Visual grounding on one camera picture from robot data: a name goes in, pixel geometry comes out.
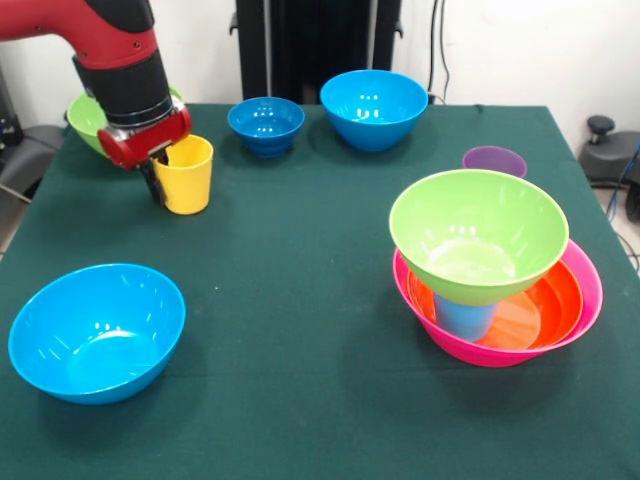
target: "orange bowl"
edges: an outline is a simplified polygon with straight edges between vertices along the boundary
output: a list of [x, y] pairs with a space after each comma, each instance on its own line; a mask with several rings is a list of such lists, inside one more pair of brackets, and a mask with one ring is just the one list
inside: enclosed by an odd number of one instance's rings
[[[411, 270], [407, 293], [414, 307], [437, 323], [433, 292]], [[573, 331], [580, 320], [582, 304], [578, 281], [559, 261], [526, 291], [499, 302], [489, 331], [475, 343], [504, 350], [553, 345]]]

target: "pink bowl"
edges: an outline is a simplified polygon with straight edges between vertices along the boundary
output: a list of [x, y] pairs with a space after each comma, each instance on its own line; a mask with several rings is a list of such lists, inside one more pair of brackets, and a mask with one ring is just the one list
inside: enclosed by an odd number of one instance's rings
[[393, 256], [393, 273], [396, 285], [404, 301], [411, 307], [413, 312], [418, 316], [425, 330], [436, 342], [440, 348], [450, 355], [456, 357], [463, 362], [478, 365], [480, 367], [510, 367], [527, 360], [537, 357], [545, 352], [550, 352], [557, 348], [562, 348], [576, 341], [584, 335], [598, 319], [600, 310], [602, 309], [603, 292], [602, 282], [596, 267], [593, 265], [586, 253], [573, 241], [569, 240], [567, 250], [562, 255], [562, 260], [575, 275], [582, 296], [584, 298], [584, 306], [582, 315], [578, 324], [573, 331], [563, 341], [548, 345], [541, 348], [530, 350], [499, 350], [491, 347], [478, 345], [452, 335], [443, 330], [438, 325], [427, 320], [411, 303], [407, 293], [407, 275], [409, 266], [406, 264], [402, 255], [398, 250]]

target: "yellow cup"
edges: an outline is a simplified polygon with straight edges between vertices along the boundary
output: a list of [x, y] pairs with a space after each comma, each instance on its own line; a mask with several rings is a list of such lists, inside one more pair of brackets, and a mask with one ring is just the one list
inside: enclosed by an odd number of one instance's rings
[[209, 204], [213, 145], [202, 137], [189, 135], [167, 148], [169, 165], [153, 161], [153, 168], [164, 193], [166, 207], [173, 213], [190, 215]]

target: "black stand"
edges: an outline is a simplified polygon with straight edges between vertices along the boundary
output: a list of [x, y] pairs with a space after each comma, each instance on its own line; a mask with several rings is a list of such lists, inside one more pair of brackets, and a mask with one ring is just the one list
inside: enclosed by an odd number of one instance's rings
[[242, 92], [319, 103], [349, 70], [391, 70], [401, 0], [236, 0]]

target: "small blue bowl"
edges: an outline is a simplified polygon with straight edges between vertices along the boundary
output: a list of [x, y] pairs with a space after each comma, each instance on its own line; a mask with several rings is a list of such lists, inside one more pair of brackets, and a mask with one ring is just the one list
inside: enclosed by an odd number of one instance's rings
[[304, 124], [300, 106], [278, 97], [257, 97], [234, 106], [227, 116], [229, 126], [254, 155], [282, 155]]

